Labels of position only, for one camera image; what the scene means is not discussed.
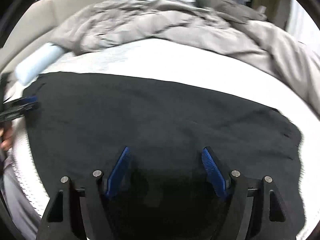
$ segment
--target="gray blanket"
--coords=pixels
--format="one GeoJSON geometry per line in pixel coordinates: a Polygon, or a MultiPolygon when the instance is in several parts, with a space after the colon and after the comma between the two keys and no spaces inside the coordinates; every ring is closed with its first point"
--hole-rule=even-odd
{"type": "Polygon", "coordinates": [[[207,49],[280,79],[320,114],[319,56],[260,21],[264,15],[231,0],[205,0],[198,6],[203,8],[178,0],[108,0],[71,16],[51,42],[77,55],[147,38],[207,49]]]}

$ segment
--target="round metal bolt head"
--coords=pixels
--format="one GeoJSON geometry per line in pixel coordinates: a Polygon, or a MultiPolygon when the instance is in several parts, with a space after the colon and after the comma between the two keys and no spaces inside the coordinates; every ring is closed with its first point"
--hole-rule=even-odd
{"type": "Polygon", "coordinates": [[[98,177],[102,174],[102,171],[96,170],[92,173],[93,176],[98,177]]]}
{"type": "Polygon", "coordinates": [[[265,176],[264,180],[269,183],[272,182],[272,178],[270,176],[265,176]]]}
{"type": "Polygon", "coordinates": [[[69,178],[68,178],[67,176],[64,176],[64,177],[62,177],[62,178],[60,179],[60,181],[61,181],[62,183],[66,183],[68,180],[69,180],[69,178]]]}
{"type": "Polygon", "coordinates": [[[239,177],[239,176],[240,176],[240,172],[239,172],[239,171],[236,171],[236,170],[232,171],[231,174],[232,174],[232,176],[234,176],[234,177],[239,177]]]}

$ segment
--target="white textured fabric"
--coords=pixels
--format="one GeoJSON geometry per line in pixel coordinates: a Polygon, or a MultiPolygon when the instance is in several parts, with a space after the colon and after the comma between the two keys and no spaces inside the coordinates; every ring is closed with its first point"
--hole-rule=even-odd
{"type": "MultiPolygon", "coordinates": [[[[68,53],[44,73],[57,71],[108,73],[180,82],[229,93],[278,109],[304,136],[299,150],[302,163],[299,189],[306,224],[297,239],[305,240],[317,225],[320,219],[320,187],[315,187],[315,184],[320,166],[320,121],[279,80],[236,59],[158,39],[136,41],[78,57],[68,53]]],[[[22,90],[22,86],[16,86],[15,97],[19,97],[22,90]]],[[[49,198],[33,164],[24,119],[17,120],[16,125],[17,139],[13,155],[17,176],[28,199],[42,215],[49,198]]]]}

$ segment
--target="upholstered headboard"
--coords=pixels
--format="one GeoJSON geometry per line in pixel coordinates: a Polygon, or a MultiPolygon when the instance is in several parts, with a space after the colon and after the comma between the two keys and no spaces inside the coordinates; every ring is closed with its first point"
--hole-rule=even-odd
{"type": "Polygon", "coordinates": [[[0,49],[0,71],[17,64],[49,41],[55,27],[81,8],[104,0],[38,0],[22,16],[0,49]]]}

